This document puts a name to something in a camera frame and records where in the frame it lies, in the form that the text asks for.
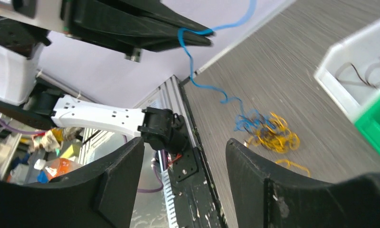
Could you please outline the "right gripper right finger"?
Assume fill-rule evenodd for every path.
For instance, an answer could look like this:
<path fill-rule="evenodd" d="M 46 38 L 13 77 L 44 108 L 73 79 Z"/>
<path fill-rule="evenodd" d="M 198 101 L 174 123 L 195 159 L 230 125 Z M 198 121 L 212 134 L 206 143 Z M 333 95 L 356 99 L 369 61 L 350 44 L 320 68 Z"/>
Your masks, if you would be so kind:
<path fill-rule="evenodd" d="M 226 145 L 226 162 L 241 228 L 380 228 L 380 173 L 319 181 L 233 138 Z"/>

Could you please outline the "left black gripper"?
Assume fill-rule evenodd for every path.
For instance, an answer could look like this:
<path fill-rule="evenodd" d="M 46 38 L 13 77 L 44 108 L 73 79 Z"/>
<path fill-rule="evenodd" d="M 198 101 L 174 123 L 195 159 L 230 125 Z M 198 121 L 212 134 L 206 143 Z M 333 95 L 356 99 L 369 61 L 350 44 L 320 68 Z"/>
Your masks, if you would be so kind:
<path fill-rule="evenodd" d="M 189 31 L 183 34 L 190 46 L 210 46 L 213 32 L 168 8 L 159 0 L 63 0 L 60 18 L 65 36 L 125 54 L 125 59 L 139 62 L 142 49 L 161 52 L 180 46 L 179 29 L 207 30 L 205 35 Z M 108 8 L 108 31 L 92 17 Z"/>

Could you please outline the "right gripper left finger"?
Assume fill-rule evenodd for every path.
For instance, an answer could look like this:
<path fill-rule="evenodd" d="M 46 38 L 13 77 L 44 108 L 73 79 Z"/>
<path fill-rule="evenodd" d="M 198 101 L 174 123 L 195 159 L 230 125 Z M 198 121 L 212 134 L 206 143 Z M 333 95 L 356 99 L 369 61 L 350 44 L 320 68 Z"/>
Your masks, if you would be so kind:
<path fill-rule="evenodd" d="M 144 156 L 136 137 L 49 183 L 0 181 L 0 228 L 127 228 Z"/>

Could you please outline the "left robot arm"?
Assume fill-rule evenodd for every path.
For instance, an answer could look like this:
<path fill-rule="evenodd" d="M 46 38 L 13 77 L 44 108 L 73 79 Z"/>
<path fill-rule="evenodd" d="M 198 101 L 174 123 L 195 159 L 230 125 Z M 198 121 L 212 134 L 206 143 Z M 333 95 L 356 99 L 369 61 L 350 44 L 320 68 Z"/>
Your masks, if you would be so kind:
<path fill-rule="evenodd" d="M 36 131 L 83 127 L 142 137 L 155 150 L 190 150 L 169 109 L 127 109 L 81 101 L 36 87 L 38 60 L 48 34 L 124 53 L 210 46 L 214 30 L 158 0 L 0 0 L 0 113 Z"/>

